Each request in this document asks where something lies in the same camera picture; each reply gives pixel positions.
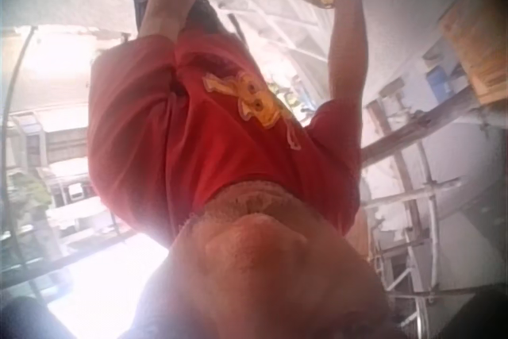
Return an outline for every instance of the metal pole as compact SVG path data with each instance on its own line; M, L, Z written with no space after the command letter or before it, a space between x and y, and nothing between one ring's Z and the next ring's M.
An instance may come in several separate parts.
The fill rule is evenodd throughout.
M413 268L411 266L409 266L404 272L402 272L402 274L399 277L397 277L397 279L394 282L391 283L391 285L389 287L387 287L387 291L394 290L397 287L397 285L399 283L401 283L402 280L404 278L406 278L407 275L409 275L412 271L413 271Z
M414 319L418 318L418 312L413 312L409 317L407 317L401 324L401 327L406 327L409 325Z
M429 160L425 153L425 148L421 141L417 143L417 149L420 153L421 167L425 174L425 185L432 186L433 181L430 174ZM430 240L432 251L432 271L430 276L430 289L434 290L438 284L439 272L439 220L437 218L437 200L436 195L429 195L429 221L430 221Z
M13 241L13 249L16 253L17 258L20 261L21 269L24 275L29 274L28 266L26 265L26 259L21 250L21 245L17 238L16 226L14 224L13 211L10 209L10 200L9 200L9 192L7 190L7 125L9 124L9 111L10 105L13 101L14 87L17 82L17 77L19 76L19 71L21 69L21 64L23 63L23 59L25 58L26 51L30 45L30 41L32 41L33 34L36 32L37 27L31 26L30 32L25 39L25 43L23 43L23 47L19 53L19 57L17 58L16 64L14 65L13 74L9 81L9 87L7 88L6 100L4 102L4 109L2 113L2 165L0 168L2 169L2 203L4 214L6 216L7 225L10 230L10 237ZM44 299L42 298L42 294L40 293L37 285L33 281L33 279L28 280L30 289L32 289L32 293L35 295L36 299L41 304L45 304Z
M385 206L387 204L393 204L395 202L406 202L416 198L427 198L431 195L435 195L437 192L449 191L453 188L460 186L460 178L448 180L443 183L431 183L425 185L423 188L417 190L403 192L401 194L385 196L383 198L374 198L362 204L363 208L376 208L379 206Z
M434 299L457 295L470 295L479 293L481 291L489 291L489 290L500 290L504 293L507 293L508 285L506 283L498 283L492 285L462 287L460 289L448 289L439 291L415 291L413 293L399 293L397 291L390 291L387 294L389 297L400 299L415 299L415 298Z

